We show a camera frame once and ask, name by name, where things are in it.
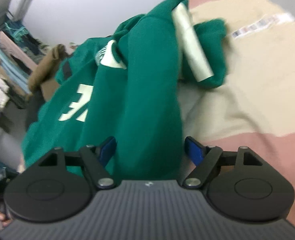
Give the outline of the brown jacket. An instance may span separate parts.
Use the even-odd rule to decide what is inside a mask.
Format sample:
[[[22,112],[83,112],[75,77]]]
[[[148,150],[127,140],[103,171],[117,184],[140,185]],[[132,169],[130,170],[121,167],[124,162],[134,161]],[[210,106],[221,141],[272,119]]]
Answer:
[[[58,44],[43,57],[28,79],[28,89],[31,94],[40,90],[46,102],[52,98],[59,87],[55,75],[61,62],[68,56],[65,45]]]

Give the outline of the hanging clothes on rack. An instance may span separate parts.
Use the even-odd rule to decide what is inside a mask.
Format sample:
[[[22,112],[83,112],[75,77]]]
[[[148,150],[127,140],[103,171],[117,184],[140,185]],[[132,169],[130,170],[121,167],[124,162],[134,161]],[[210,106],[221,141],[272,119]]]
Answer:
[[[50,49],[20,21],[6,17],[0,23],[0,78],[9,86],[5,94],[18,109],[26,108],[28,78]]]

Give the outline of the patchwork bed cover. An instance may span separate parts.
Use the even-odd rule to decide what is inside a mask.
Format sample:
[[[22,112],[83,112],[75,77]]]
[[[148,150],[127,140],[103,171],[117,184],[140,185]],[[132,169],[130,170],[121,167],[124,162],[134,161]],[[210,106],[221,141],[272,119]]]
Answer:
[[[188,7],[178,6],[174,14],[183,30],[177,42],[200,80],[213,72],[193,26],[219,18],[227,31],[222,85],[203,89],[178,81],[181,166],[188,136],[228,151],[248,146],[295,191],[295,20],[269,0],[216,0],[195,8],[188,0]],[[295,200],[287,218],[295,226]]]

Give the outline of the green hooded sweatshirt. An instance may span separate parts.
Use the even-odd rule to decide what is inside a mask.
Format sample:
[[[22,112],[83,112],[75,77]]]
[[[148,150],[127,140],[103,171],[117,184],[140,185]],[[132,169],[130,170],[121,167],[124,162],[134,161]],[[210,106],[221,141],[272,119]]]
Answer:
[[[213,75],[197,79],[181,50],[175,9],[188,0],[165,0],[147,14],[121,23],[108,37],[89,38],[65,59],[59,85],[38,111],[22,143],[26,167],[49,150],[77,151],[116,139],[107,164],[115,180],[175,179],[183,156],[179,79],[203,89],[222,85],[225,23],[217,18],[193,26]]]

